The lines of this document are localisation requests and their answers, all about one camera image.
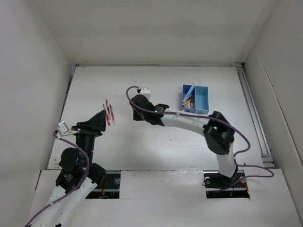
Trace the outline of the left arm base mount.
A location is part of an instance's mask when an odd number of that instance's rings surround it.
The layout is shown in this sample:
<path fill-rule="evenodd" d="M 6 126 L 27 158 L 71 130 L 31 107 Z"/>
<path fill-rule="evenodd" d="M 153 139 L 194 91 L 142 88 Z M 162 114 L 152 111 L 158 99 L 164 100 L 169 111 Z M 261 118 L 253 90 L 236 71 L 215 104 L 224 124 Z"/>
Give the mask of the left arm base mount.
<path fill-rule="evenodd" d="M 88 194 L 86 199 L 119 199 L 121 171 L 107 172 L 104 183 Z"/>

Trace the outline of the light blue correction tape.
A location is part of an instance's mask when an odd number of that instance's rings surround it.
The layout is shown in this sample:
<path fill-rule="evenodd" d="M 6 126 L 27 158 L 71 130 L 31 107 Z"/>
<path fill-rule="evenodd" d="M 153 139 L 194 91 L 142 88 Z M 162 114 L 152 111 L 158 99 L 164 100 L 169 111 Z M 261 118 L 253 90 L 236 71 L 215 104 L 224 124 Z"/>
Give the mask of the light blue correction tape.
<path fill-rule="evenodd" d="M 195 87 L 196 87 L 196 83 L 193 83 L 193 85 L 189 88 L 185 96 L 190 96 Z"/>

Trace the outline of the yellow black utility knife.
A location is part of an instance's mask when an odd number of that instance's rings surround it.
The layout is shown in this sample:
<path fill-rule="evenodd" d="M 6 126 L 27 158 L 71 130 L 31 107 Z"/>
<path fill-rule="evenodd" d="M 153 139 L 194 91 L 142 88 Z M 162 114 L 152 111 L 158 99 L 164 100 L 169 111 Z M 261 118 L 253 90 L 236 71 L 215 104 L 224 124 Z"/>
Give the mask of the yellow black utility knife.
<path fill-rule="evenodd" d="M 192 100 L 191 98 L 188 99 L 188 100 L 187 100 L 186 102 L 184 102 L 182 105 L 183 105 L 183 106 L 190 105 L 191 100 Z"/>

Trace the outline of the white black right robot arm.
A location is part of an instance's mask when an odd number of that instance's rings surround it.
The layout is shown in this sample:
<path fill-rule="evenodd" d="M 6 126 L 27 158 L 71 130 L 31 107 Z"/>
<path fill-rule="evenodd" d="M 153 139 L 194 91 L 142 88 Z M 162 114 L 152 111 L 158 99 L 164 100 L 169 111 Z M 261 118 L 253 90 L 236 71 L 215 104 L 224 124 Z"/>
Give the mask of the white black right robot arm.
<path fill-rule="evenodd" d="M 233 158 L 234 130 L 220 112 L 197 115 L 183 111 L 168 111 L 165 104 L 153 105 L 146 96 L 137 94 L 130 99 L 133 120 L 146 121 L 151 125 L 175 127 L 195 132 L 204 137 L 208 149 L 216 154 L 219 165 L 219 181 L 230 186 L 236 181 L 238 168 Z"/>

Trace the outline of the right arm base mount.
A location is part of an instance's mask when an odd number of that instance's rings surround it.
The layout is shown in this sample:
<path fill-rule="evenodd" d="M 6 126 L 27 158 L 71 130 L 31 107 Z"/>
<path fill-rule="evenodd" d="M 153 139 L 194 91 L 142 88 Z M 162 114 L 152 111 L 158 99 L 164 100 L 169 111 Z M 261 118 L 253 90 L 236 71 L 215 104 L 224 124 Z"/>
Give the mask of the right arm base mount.
<path fill-rule="evenodd" d="M 218 171 L 204 171 L 203 174 L 202 185 L 208 199 L 250 198 L 247 183 L 235 183 L 245 176 L 243 170 L 238 171 L 233 178 L 221 175 Z"/>

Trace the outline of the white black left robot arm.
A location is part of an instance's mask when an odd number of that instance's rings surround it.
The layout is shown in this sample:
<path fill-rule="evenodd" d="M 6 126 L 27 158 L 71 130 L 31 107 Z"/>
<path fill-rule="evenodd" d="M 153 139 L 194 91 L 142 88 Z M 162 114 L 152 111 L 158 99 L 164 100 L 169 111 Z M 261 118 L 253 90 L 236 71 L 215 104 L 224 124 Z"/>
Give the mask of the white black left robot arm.
<path fill-rule="evenodd" d="M 94 163 L 95 139 L 106 130 L 106 111 L 69 128 L 65 121 L 57 124 L 56 140 L 69 144 L 59 161 L 60 173 L 47 205 L 27 223 L 27 227 L 65 227 L 78 206 L 95 189 L 105 183 L 106 170 Z"/>

